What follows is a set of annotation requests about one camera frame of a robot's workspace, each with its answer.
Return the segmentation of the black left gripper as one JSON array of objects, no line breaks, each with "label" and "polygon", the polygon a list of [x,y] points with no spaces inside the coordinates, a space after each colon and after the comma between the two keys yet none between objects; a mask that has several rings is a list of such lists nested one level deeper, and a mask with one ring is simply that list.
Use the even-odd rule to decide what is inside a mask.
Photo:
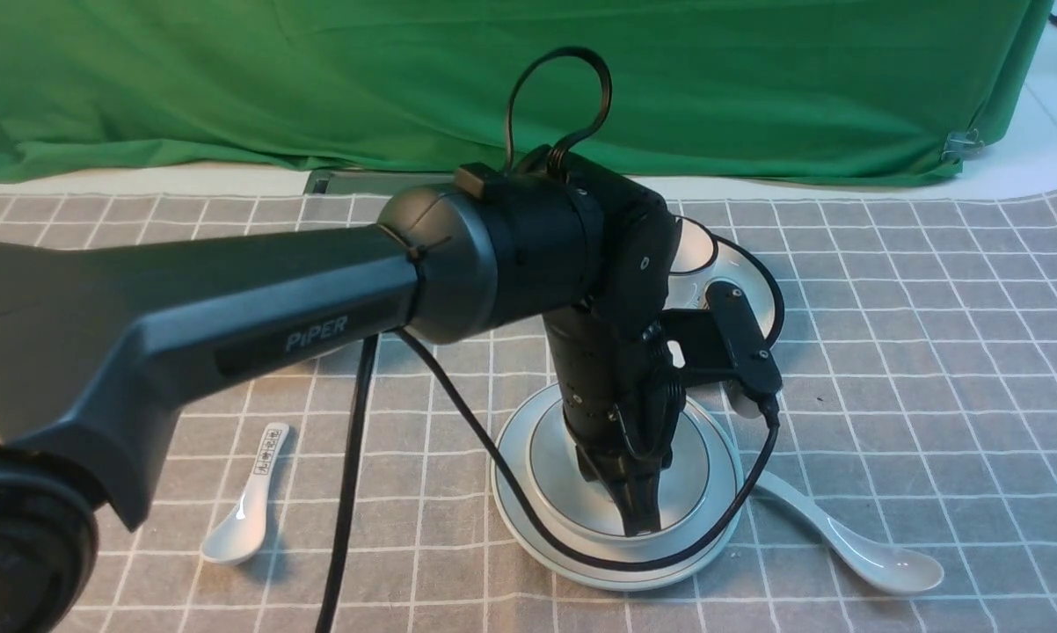
[{"label": "black left gripper", "polygon": [[624,536],[660,532],[660,476],[672,463],[672,417],[684,405],[660,316],[634,332],[585,306],[543,321],[580,474],[612,484]]}]

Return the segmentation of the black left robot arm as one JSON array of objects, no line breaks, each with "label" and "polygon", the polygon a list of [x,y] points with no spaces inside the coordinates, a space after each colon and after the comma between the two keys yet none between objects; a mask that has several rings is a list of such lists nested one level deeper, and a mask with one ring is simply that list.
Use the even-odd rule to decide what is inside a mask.
[{"label": "black left robot arm", "polygon": [[412,186],[365,227],[95,250],[0,242],[0,632],[47,632],[98,553],[94,513],[147,520],[180,413],[403,329],[449,345],[556,309],[641,340],[680,220],[661,196],[545,148]]}]

